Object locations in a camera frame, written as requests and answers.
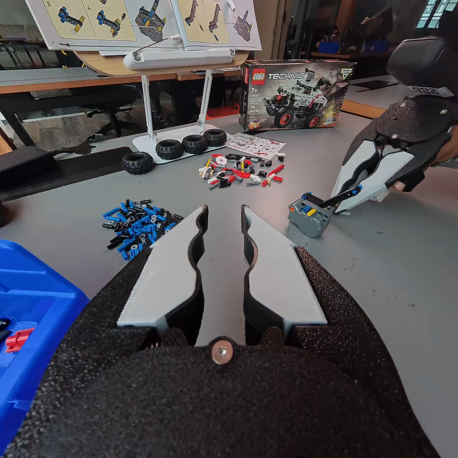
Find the black case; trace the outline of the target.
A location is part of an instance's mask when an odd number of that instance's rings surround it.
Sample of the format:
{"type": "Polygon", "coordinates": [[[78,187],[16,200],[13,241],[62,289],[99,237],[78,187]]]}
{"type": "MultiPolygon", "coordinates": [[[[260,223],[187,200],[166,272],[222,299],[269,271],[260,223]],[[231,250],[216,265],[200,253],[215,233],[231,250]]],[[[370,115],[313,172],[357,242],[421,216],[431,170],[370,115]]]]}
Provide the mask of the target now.
{"type": "Polygon", "coordinates": [[[0,156],[0,190],[21,184],[28,178],[56,168],[54,154],[36,146],[26,146],[0,156]]]}

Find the blue plastic bin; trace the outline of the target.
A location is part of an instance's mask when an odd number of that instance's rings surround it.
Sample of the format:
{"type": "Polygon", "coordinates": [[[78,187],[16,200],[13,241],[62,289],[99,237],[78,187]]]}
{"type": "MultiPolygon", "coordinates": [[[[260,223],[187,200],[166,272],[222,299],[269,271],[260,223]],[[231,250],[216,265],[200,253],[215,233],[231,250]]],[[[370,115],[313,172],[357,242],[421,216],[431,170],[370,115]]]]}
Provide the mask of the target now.
{"type": "Polygon", "coordinates": [[[21,245],[0,241],[0,318],[10,335],[35,328],[17,353],[0,343],[0,451],[12,441],[46,368],[88,297],[21,245]]]}

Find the toy building instruction booklet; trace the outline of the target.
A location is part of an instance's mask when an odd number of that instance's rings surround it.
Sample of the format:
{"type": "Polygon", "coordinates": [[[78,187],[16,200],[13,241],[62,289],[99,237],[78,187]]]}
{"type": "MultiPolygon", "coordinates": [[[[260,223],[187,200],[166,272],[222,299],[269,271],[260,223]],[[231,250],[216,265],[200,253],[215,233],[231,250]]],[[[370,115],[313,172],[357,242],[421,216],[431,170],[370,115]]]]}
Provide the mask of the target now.
{"type": "Polygon", "coordinates": [[[127,54],[232,47],[260,51],[253,1],[31,0],[26,4],[49,49],[127,54]]]}

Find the orange plastic box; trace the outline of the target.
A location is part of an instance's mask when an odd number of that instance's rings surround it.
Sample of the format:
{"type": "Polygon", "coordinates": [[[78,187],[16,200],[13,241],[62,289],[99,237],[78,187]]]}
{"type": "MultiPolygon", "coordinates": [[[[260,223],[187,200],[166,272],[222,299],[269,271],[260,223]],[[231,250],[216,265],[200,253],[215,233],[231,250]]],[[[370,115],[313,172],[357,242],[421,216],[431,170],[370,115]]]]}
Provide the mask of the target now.
{"type": "Polygon", "coordinates": [[[218,119],[231,115],[239,114],[239,105],[233,104],[230,106],[218,107],[218,108],[208,108],[206,120],[218,119]]]}

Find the pile of mixed toy parts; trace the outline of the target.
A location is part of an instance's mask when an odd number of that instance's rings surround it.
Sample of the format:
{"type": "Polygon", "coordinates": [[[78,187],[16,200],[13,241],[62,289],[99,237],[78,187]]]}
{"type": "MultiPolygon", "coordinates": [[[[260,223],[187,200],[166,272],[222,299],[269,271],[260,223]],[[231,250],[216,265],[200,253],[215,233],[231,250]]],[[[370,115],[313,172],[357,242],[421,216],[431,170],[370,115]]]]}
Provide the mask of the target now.
{"type": "Polygon", "coordinates": [[[208,183],[209,190],[223,189],[233,183],[246,186],[271,186],[272,182],[282,183],[279,173],[284,169],[285,153],[276,153],[277,167],[273,160],[261,156],[241,156],[239,154],[212,154],[198,169],[198,176],[208,183]]]}

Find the toy truck set box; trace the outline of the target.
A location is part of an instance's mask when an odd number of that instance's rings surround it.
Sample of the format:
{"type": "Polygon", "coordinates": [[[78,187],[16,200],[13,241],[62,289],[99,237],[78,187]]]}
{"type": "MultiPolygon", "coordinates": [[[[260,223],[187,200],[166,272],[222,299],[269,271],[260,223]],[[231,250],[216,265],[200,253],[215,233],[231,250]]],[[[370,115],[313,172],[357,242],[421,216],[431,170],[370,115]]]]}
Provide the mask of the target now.
{"type": "Polygon", "coordinates": [[[334,127],[355,67],[337,59],[247,60],[239,123],[245,130],[334,127]]]}

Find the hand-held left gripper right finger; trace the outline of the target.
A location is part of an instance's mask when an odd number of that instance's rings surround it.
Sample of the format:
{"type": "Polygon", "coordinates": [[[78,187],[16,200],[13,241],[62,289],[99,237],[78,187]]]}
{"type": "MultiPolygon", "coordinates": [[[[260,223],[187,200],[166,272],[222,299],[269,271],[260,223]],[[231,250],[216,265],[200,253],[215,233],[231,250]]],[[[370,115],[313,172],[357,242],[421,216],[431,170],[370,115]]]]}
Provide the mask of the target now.
{"type": "Polygon", "coordinates": [[[248,205],[241,206],[248,270],[244,275],[245,343],[260,345],[271,328],[294,344],[299,332],[328,331],[328,318],[297,253],[297,246],[248,205]]]}

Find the pile of blue black pins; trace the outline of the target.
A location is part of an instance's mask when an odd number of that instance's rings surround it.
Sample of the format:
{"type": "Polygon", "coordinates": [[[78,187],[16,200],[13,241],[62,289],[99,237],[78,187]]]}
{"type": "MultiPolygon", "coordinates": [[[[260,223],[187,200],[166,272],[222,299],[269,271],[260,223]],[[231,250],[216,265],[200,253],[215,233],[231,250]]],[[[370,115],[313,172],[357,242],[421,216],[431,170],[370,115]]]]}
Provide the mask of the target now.
{"type": "Polygon", "coordinates": [[[102,227],[115,233],[107,245],[116,250],[125,261],[135,258],[152,246],[184,217],[153,204],[151,199],[126,199],[102,215],[102,227]]]}

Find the black toy tyre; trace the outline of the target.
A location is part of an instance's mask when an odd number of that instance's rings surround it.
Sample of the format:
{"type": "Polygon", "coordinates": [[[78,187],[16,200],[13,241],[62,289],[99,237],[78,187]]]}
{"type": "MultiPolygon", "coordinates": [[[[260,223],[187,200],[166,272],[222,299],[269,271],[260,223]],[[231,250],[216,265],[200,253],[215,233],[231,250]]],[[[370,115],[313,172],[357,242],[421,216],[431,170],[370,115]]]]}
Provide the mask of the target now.
{"type": "Polygon", "coordinates": [[[208,149],[208,141],[203,135],[191,134],[183,138],[182,147],[186,153],[200,155],[208,149]]]}
{"type": "Polygon", "coordinates": [[[203,137],[206,139],[209,147],[224,146],[227,141],[227,134],[222,129],[208,129],[204,131],[203,137]]]}
{"type": "Polygon", "coordinates": [[[129,152],[122,158],[123,168],[131,175],[144,175],[155,167],[151,155],[146,152],[129,152]]]}
{"type": "Polygon", "coordinates": [[[156,153],[160,159],[172,161],[182,157],[184,149],[178,140],[161,140],[156,144],[156,153]]]}

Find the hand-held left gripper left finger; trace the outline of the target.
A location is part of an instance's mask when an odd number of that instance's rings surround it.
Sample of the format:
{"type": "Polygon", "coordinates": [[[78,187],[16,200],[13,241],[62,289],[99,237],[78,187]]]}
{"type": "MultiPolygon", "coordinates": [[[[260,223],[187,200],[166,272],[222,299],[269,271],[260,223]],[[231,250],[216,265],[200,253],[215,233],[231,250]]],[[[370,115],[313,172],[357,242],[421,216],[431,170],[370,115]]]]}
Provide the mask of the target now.
{"type": "Polygon", "coordinates": [[[117,320],[122,330],[179,328],[190,345],[200,332],[204,294],[198,261],[205,252],[208,206],[199,206],[155,242],[117,320]]]}

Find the grey toy motor block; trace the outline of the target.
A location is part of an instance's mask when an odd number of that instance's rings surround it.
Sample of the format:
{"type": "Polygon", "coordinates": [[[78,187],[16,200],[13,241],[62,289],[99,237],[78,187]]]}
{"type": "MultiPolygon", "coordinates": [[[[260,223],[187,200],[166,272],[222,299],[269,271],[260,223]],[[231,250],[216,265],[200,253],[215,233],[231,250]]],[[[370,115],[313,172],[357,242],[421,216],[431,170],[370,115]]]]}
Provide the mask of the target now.
{"type": "Polygon", "coordinates": [[[322,207],[323,200],[307,192],[289,206],[288,220],[310,238],[320,237],[328,227],[333,211],[322,207]]]}

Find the wood-edged grey table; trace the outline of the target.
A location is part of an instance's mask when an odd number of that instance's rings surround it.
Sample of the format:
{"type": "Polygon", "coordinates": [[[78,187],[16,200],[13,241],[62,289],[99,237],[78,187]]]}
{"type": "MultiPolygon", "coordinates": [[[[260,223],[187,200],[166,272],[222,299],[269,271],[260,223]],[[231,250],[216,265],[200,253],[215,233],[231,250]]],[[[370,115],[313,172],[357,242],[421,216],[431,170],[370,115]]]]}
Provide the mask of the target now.
{"type": "Polygon", "coordinates": [[[403,87],[389,75],[355,79],[348,88],[341,110],[373,119],[403,96],[403,87]]]}
{"type": "Polygon", "coordinates": [[[141,76],[108,77],[82,68],[48,68],[0,72],[0,94],[140,83],[141,76]]]}

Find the red toy piece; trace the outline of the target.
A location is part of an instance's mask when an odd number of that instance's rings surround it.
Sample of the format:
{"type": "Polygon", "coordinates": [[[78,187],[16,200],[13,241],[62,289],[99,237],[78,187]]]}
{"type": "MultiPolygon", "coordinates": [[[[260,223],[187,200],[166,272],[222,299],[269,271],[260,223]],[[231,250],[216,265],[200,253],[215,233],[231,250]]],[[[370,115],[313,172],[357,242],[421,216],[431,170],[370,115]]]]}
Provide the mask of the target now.
{"type": "Polygon", "coordinates": [[[35,328],[28,328],[9,335],[5,340],[5,352],[7,354],[19,352],[34,330],[35,328]]]}

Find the white and wooden book stand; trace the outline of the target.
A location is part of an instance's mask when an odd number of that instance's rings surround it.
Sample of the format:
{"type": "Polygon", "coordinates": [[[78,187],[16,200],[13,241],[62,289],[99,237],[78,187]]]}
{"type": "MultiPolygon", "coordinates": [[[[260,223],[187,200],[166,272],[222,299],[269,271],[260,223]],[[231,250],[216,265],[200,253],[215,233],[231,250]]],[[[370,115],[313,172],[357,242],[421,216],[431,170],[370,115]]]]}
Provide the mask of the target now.
{"type": "Polygon", "coordinates": [[[150,154],[156,164],[174,162],[195,156],[184,152],[182,157],[166,161],[156,153],[156,144],[161,140],[174,139],[182,143],[184,137],[191,134],[203,135],[204,131],[216,128],[206,124],[206,115],[210,97],[213,74],[216,70],[241,66],[248,58],[251,50],[261,50],[260,38],[257,32],[254,4],[252,1],[207,1],[209,7],[202,6],[198,11],[198,1],[188,1],[181,6],[182,1],[170,1],[177,22],[178,32],[161,40],[126,51],[124,56],[118,51],[75,52],[88,67],[109,77],[124,77],[141,75],[142,93],[144,99],[147,134],[136,137],[132,143],[141,152],[150,154]],[[212,44],[203,38],[191,40],[191,34],[197,29],[198,13],[209,11],[205,19],[209,19],[209,33],[214,32],[219,22],[226,24],[229,43],[222,39],[212,44]],[[152,102],[150,98],[150,76],[163,76],[165,73],[175,73],[183,76],[185,72],[205,70],[202,104],[199,118],[195,125],[175,127],[162,133],[153,129],[152,102]]]}

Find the black toy beam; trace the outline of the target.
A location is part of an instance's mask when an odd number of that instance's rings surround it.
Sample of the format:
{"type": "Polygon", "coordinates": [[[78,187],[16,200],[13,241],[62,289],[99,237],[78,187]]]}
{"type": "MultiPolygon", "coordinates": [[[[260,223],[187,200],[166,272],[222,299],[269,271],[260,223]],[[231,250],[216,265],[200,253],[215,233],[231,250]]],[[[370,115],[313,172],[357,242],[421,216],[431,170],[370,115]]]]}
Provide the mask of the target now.
{"type": "Polygon", "coordinates": [[[350,190],[347,190],[345,192],[341,192],[340,194],[323,201],[320,204],[320,207],[321,208],[329,208],[329,207],[338,206],[341,202],[358,195],[361,192],[362,189],[363,189],[363,186],[362,185],[358,185],[358,186],[356,186],[356,187],[354,187],[354,188],[352,188],[350,190]]]}

